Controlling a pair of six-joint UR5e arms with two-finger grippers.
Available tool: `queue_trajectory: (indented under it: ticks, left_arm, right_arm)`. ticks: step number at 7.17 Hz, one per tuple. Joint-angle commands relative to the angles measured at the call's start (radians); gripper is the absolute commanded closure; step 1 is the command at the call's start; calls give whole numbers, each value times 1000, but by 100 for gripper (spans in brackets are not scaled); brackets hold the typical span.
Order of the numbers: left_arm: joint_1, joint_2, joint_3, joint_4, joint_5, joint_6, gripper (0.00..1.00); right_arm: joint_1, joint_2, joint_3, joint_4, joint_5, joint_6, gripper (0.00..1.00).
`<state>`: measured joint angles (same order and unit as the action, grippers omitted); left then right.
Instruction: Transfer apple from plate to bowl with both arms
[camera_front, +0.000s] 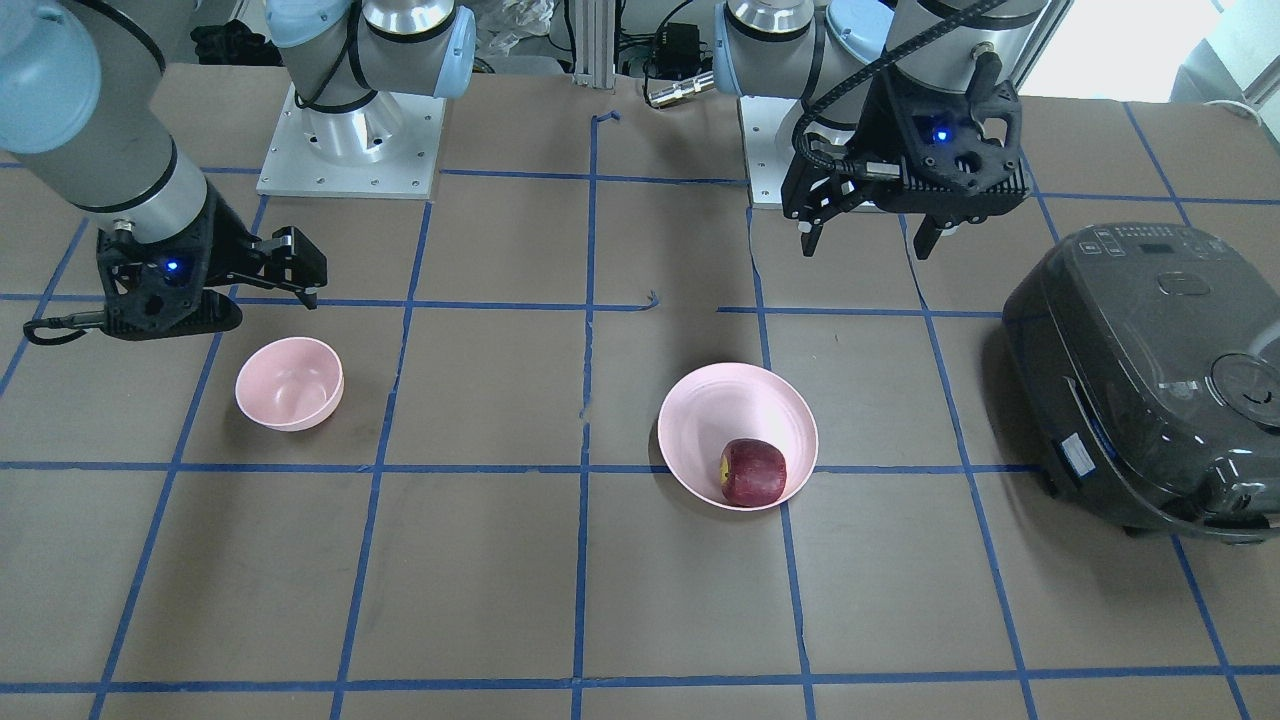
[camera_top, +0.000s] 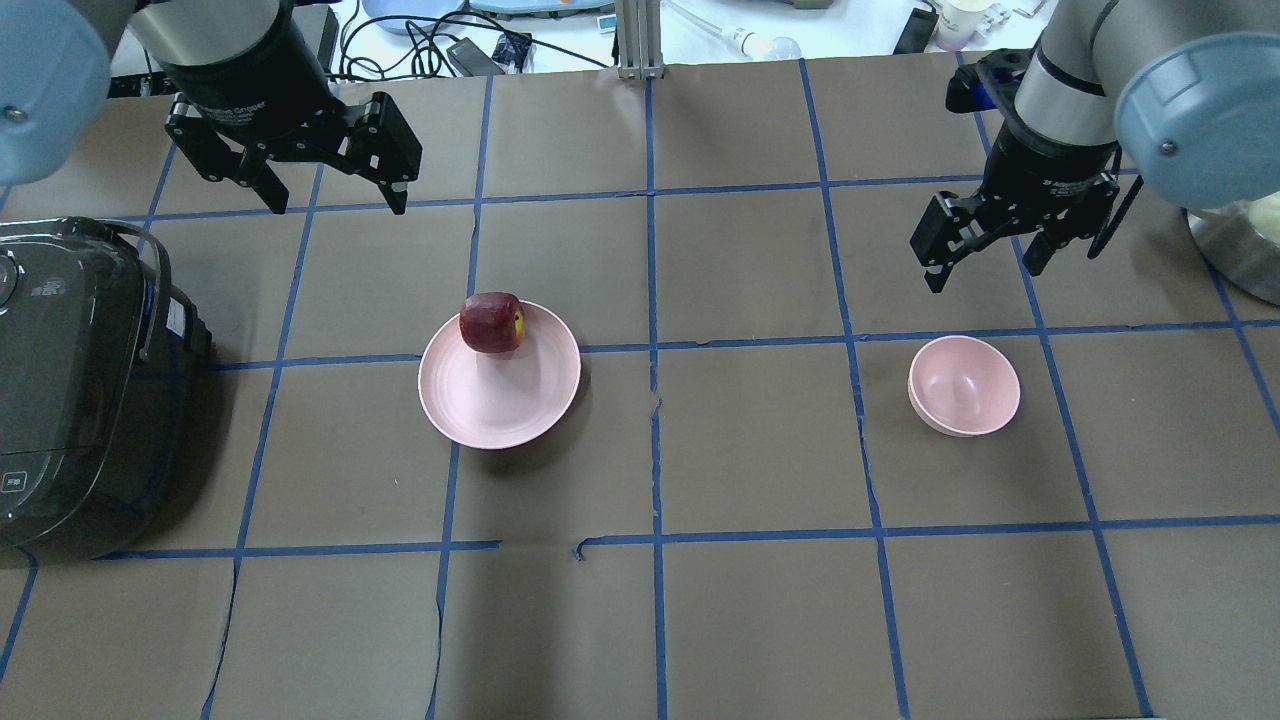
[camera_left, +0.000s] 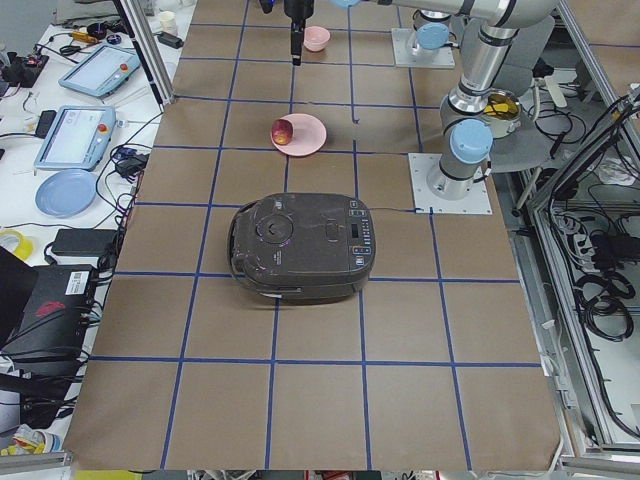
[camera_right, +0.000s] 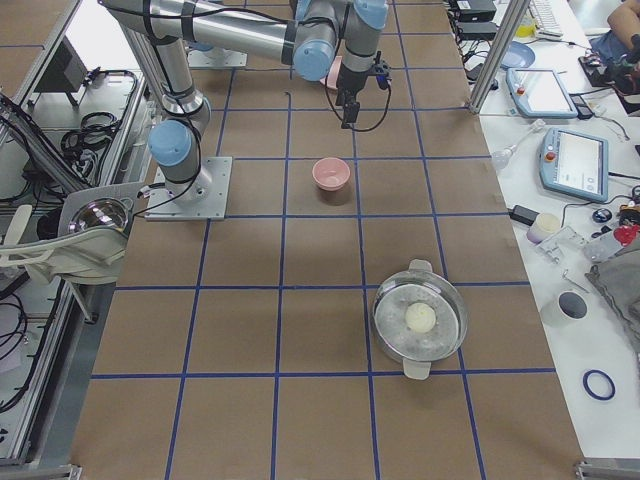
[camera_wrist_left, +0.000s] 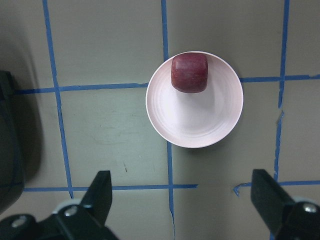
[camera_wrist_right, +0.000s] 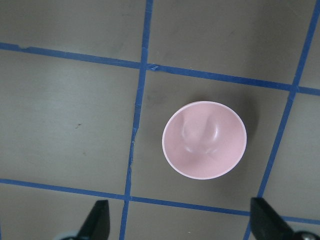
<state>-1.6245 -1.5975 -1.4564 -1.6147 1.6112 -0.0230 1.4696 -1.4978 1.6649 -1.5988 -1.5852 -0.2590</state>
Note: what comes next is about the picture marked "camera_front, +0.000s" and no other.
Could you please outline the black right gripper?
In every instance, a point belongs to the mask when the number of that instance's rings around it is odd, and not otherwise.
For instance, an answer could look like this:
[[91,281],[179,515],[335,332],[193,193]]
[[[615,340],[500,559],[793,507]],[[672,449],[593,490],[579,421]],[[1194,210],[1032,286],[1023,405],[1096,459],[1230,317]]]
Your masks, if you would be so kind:
[[285,225],[259,238],[215,188],[197,217],[166,240],[142,243],[131,232],[99,232],[96,261],[105,296],[101,329],[127,341],[233,331],[243,313],[219,286],[278,290],[316,310],[328,284],[326,256],[305,232]]

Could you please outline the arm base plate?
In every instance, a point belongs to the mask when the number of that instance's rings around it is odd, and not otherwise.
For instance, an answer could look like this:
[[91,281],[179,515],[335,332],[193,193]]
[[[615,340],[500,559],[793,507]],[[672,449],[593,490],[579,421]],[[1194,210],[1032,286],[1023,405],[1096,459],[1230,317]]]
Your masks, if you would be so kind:
[[447,100],[381,92],[346,114],[298,108],[288,90],[256,190],[273,197],[433,195]]
[[739,99],[751,206],[756,210],[780,210],[783,205],[781,184],[794,159],[791,133],[801,114],[796,99]]

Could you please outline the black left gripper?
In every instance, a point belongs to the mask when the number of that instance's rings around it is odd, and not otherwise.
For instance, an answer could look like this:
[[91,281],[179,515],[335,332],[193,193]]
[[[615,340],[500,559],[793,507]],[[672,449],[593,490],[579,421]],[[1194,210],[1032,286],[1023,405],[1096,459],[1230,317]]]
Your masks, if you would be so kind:
[[1021,164],[1021,102],[1011,81],[980,76],[956,92],[919,85],[899,69],[868,85],[855,135],[837,160],[818,167],[795,152],[782,181],[782,213],[797,223],[812,258],[837,215],[868,201],[891,213],[925,215],[911,246],[927,260],[945,233],[938,217],[996,217],[1029,193]]

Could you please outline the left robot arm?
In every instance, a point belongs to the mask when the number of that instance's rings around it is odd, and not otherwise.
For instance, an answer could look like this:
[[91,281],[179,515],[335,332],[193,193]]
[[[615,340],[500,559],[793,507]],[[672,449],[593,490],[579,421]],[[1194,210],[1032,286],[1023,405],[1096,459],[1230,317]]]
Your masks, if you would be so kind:
[[716,87],[792,100],[782,213],[814,255],[864,204],[919,215],[913,247],[1016,209],[1029,193],[1014,70],[1044,1],[724,1]]

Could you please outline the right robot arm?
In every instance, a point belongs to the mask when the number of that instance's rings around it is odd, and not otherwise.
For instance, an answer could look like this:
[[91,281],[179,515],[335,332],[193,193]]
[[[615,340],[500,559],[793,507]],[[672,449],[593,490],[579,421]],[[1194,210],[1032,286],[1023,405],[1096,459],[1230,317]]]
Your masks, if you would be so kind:
[[[3,149],[96,227],[104,293],[97,311],[27,322],[33,345],[232,331],[242,313],[221,287],[233,284],[317,306],[324,252],[293,225],[251,233],[152,111],[196,9],[3,4]],[[269,1],[265,20],[326,161],[380,161],[403,135],[396,94],[460,97],[474,73],[476,20],[457,1]]]

